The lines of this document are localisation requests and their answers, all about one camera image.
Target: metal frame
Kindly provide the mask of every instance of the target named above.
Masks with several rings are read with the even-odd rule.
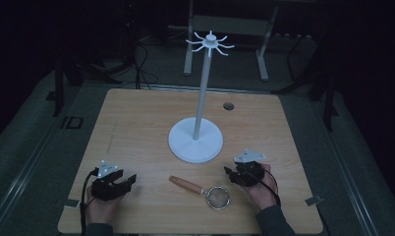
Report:
[[[275,6],[272,10],[270,19],[268,21],[249,20],[238,18],[222,18],[209,17],[202,15],[194,15],[194,1],[189,2],[189,26],[188,26],[188,40],[193,40],[193,32],[199,31],[216,31],[225,33],[239,33],[247,35],[263,36],[261,47],[255,51],[256,61],[258,64],[259,75],[262,81],[268,80],[268,73],[264,61],[264,53],[271,36],[274,22],[277,17],[278,7]],[[193,47],[188,44],[186,49],[185,68],[183,74],[189,76],[192,73],[193,63]]]

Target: magnifying glass lens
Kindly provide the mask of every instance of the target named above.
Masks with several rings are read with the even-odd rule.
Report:
[[[212,208],[225,208],[229,204],[228,191],[222,187],[213,187],[207,193],[207,202]]]

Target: black cable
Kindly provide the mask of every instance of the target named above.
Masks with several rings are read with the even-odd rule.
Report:
[[[87,182],[89,181],[90,176],[97,176],[97,173],[98,173],[98,168],[95,168],[94,170],[90,171],[85,179],[84,187],[82,188],[82,198],[81,198],[81,204],[79,206],[79,209],[81,212],[82,236],[86,235],[86,212],[85,212],[85,210],[86,210],[86,206],[85,206],[86,186],[87,186]]]
[[[152,76],[152,77],[154,77],[155,78],[155,81],[154,82],[151,82],[151,84],[157,84],[158,83],[158,80],[160,80],[160,78],[158,77],[158,76],[156,76],[156,75],[154,75],[154,74],[151,74],[151,73],[149,73],[149,72],[147,72],[147,71],[145,71],[145,70],[141,70],[142,71],[142,73],[143,74],[146,74],[146,75],[149,75],[149,76]]]
[[[147,51],[146,48],[145,48],[144,46],[142,46],[141,44],[138,44],[138,46],[139,46],[140,48],[142,48],[142,49],[144,50],[144,52],[145,52],[145,56],[144,56],[144,58],[142,59],[142,62],[141,62],[140,65],[138,65],[137,60],[134,59],[134,64],[136,65],[136,69],[137,69],[137,74],[136,74],[136,89],[141,89],[141,69],[142,69],[142,66],[143,66],[144,63],[145,63],[146,58],[148,57],[148,51]]]
[[[85,206],[85,209],[87,209],[87,207],[89,207],[89,205],[93,202],[93,200],[95,200],[96,199],[96,197],[94,197],[93,199],[91,199],[90,201],[89,201],[89,203],[87,203],[86,204],[86,206]]]
[[[148,89],[151,89],[151,87],[148,84],[148,81],[145,79],[144,73],[142,71],[140,71],[140,73],[141,73],[142,80],[145,82],[145,84],[148,87]]]
[[[252,173],[247,172],[247,174],[249,174],[251,177],[253,177],[253,178],[254,178],[258,183],[260,183],[262,186],[264,186],[265,188],[267,188],[267,190],[269,190],[269,191],[271,192],[271,194],[274,196],[274,199],[275,199],[276,203],[277,203],[279,206],[281,206],[281,200],[280,200],[280,197],[278,196],[277,181],[275,180],[274,176],[273,176],[270,172],[266,171],[265,169],[264,169],[264,171],[267,172],[267,173],[273,178],[274,183],[275,183],[276,188],[277,188],[277,193],[274,192],[274,191],[273,191],[268,185],[266,185],[264,182],[262,182],[262,180],[260,180],[260,179],[256,178],[255,176],[253,176]]]

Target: magnifying glass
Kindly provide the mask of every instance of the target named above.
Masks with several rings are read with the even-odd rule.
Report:
[[[170,176],[169,180],[172,183],[199,195],[206,194],[207,203],[214,209],[223,209],[229,205],[229,193],[223,187],[215,186],[206,192],[201,186],[173,175]]]

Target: wooden handle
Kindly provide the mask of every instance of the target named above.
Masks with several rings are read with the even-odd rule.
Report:
[[[190,191],[192,191],[194,193],[197,193],[197,194],[203,194],[204,193],[204,188],[202,188],[201,186],[193,184],[193,183],[191,183],[191,182],[189,182],[187,180],[181,179],[179,177],[171,175],[169,180],[171,182],[173,182],[174,184],[176,184],[176,185],[178,185],[178,186],[180,186],[182,188],[185,188],[187,190],[190,190]]]

